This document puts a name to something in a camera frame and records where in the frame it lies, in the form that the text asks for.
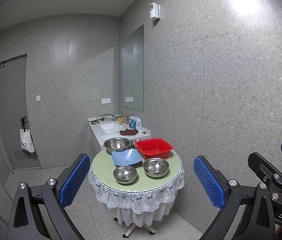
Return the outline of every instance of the silver screw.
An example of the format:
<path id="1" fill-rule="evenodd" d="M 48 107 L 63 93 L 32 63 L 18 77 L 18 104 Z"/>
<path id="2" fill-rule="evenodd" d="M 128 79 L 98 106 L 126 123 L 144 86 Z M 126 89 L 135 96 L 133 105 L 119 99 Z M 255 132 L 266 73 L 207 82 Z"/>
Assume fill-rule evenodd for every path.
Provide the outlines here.
<path id="1" fill-rule="evenodd" d="M 47 181 L 47 183 L 48 183 L 50 186 L 52 186 L 52 185 L 54 185 L 54 184 L 56 183 L 56 180 L 55 180 L 55 179 L 49 179 L 49 180 Z"/>
<path id="2" fill-rule="evenodd" d="M 272 198 L 277 200 L 279 198 L 279 195 L 277 193 L 272 193 Z"/>
<path id="3" fill-rule="evenodd" d="M 261 182 L 261 183 L 260 183 L 260 188 L 263 188 L 263 189 L 266 188 L 266 184 L 264 184 L 264 183 Z"/>
<path id="4" fill-rule="evenodd" d="M 230 179 L 230 180 L 229 180 L 229 184 L 230 184 L 231 186 L 236 186 L 238 183 L 237 183 L 234 179 Z"/>
<path id="5" fill-rule="evenodd" d="M 19 185 L 19 188 L 20 189 L 24 189 L 26 187 L 26 184 L 24 182 L 22 182 L 20 185 Z"/>

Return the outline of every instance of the gray door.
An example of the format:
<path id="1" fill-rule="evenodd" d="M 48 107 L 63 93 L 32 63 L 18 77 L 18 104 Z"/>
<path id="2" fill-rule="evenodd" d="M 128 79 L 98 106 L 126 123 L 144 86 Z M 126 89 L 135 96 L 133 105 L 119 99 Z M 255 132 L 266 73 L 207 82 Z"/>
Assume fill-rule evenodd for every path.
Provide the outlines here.
<path id="1" fill-rule="evenodd" d="M 6 66 L 0 67 L 0 130 L 14 168 L 41 166 L 36 152 L 30 153 L 21 149 L 20 118 L 28 116 L 25 67 L 26 57 L 9 61 Z"/>

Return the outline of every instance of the black beaded trim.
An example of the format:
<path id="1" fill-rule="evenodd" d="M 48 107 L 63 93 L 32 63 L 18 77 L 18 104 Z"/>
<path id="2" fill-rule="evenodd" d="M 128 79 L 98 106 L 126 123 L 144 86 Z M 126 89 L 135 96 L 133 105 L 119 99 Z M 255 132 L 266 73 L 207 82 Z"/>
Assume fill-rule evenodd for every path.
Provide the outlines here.
<path id="1" fill-rule="evenodd" d="M 162 186 L 156 187 L 156 188 L 152 188 L 152 189 L 148 189 L 148 190 L 143 190 L 143 191 L 122 191 L 122 190 L 113 188 L 113 187 L 111 187 L 111 186 L 109 186 L 109 185 L 103 183 L 103 182 L 95 175 L 95 173 L 94 173 L 94 171 L 93 171 L 93 162 L 92 162 L 92 164 L 91 164 L 91 171 L 92 171 L 92 173 L 93 173 L 93 176 L 94 176 L 101 184 L 103 184 L 103 185 L 105 185 L 106 187 L 108 187 L 108 188 L 110 188 L 110 189 L 112 189 L 112 190 L 115 190 L 115 191 L 117 191 L 117 192 L 133 193 L 133 194 L 137 194 L 137 193 L 147 193 L 147 192 L 150 192 L 150 191 L 159 189 L 159 188 L 161 188 L 161 187 L 163 187 L 163 186 L 166 186 L 166 185 L 169 184 L 171 181 L 173 181 L 173 180 L 177 177 L 177 175 L 179 174 L 180 169 L 181 169 L 181 163 L 182 163 L 182 161 L 181 161 L 179 155 L 177 155 L 177 153 L 176 153 L 175 151 L 172 150 L 172 152 L 173 152 L 173 153 L 178 157 L 178 159 L 179 159 L 179 169 L 178 169 L 177 173 L 173 176 L 172 179 L 170 179 L 168 182 L 166 182 L 166 183 L 163 184 Z"/>

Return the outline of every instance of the red plastic basin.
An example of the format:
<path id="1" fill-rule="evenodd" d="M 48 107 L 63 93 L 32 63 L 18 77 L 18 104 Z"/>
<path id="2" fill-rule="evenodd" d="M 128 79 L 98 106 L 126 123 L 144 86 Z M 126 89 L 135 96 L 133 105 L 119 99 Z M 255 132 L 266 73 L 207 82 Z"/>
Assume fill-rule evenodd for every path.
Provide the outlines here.
<path id="1" fill-rule="evenodd" d="M 170 151 L 173 150 L 173 146 L 162 138 L 152 138 L 138 141 L 136 146 L 146 159 L 166 159 L 169 157 Z"/>

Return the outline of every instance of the louvered vent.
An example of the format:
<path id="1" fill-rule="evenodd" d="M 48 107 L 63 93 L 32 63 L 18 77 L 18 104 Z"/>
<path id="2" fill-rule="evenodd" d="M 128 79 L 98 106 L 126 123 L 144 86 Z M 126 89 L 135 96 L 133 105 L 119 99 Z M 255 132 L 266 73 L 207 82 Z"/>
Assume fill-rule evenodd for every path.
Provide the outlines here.
<path id="1" fill-rule="evenodd" d="M 18 162 L 26 162 L 26 161 L 31 161 L 31 155 L 30 152 L 26 150 L 18 150 L 14 151 L 15 158 Z"/>

